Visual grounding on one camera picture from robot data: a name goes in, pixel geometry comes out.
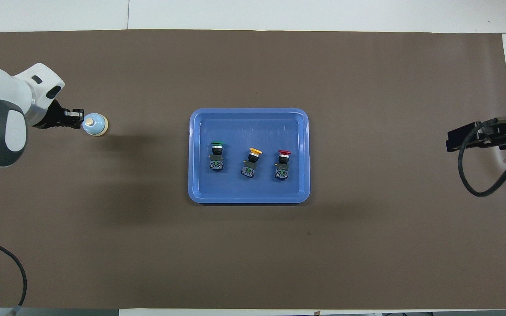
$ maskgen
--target yellow cap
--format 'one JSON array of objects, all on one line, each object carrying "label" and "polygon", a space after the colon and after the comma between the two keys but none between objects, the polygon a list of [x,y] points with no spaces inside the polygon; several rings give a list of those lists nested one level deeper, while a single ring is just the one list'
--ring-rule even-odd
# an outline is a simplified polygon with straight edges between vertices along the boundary
[{"label": "yellow cap", "polygon": [[253,152],[253,154],[262,154],[263,153],[263,152],[261,152],[261,150],[258,150],[255,148],[249,148],[249,150],[251,150],[251,152]]}]

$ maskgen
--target brown table surface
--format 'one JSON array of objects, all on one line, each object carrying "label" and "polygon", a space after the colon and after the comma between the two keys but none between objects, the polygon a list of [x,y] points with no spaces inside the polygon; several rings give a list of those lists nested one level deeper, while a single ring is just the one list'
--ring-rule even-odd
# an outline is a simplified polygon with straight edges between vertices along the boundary
[{"label": "brown table surface", "polygon": [[[506,114],[499,34],[120,30],[0,33],[0,68],[43,62],[65,108],[110,132],[29,129],[0,170],[0,244],[26,306],[506,308],[506,184],[462,186],[446,132]],[[198,108],[301,108],[311,196],[187,194]],[[486,188],[506,151],[469,150]],[[20,277],[0,254],[0,306]]]}]

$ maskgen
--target tray rim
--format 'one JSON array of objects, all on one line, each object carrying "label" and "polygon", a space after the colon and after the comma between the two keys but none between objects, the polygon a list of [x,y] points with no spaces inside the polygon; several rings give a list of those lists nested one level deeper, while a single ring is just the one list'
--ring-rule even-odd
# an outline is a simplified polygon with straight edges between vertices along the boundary
[{"label": "tray rim", "polygon": [[[303,128],[301,132],[304,133],[304,176],[305,184],[304,189],[299,190],[301,194],[293,197],[277,197],[277,198],[265,198],[263,201],[256,201],[256,197],[252,198],[215,198],[212,201],[211,198],[204,198],[196,196],[195,185],[194,185],[194,131],[195,121],[202,114],[247,114],[247,113],[279,113],[279,114],[299,114],[302,117]],[[191,200],[200,204],[299,204],[307,200],[311,193],[311,175],[310,175],[310,141],[309,141],[309,119],[307,113],[301,108],[199,108],[195,110],[189,119],[189,144],[188,144],[188,185],[187,192]]]}]

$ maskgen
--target plastic tray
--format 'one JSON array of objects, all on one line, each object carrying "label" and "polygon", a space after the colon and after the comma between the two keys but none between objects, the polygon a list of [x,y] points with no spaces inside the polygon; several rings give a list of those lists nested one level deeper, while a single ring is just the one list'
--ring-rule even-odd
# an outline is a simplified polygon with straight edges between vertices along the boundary
[{"label": "plastic tray", "polygon": [[[299,108],[201,108],[189,126],[188,194],[207,204],[293,204],[310,194],[307,114]],[[224,168],[210,169],[210,143],[225,142]],[[255,176],[241,174],[249,148],[259,157]],[[289,150],[289,177],[275,178],[278,150]]]}]

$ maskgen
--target white table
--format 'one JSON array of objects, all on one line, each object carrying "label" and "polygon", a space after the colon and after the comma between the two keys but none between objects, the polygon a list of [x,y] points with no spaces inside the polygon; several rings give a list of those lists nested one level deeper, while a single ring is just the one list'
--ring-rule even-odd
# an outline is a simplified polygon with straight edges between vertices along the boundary
[{"label": "white table", "polygon": [[[497,32],[503,33],[506,59],[506,0],[0,0],[0,32],[103,29]],[[313,312],[141,309],[121,310],[121,315]],[[322,314],[347,312],[382,311],[328,310]]]}]

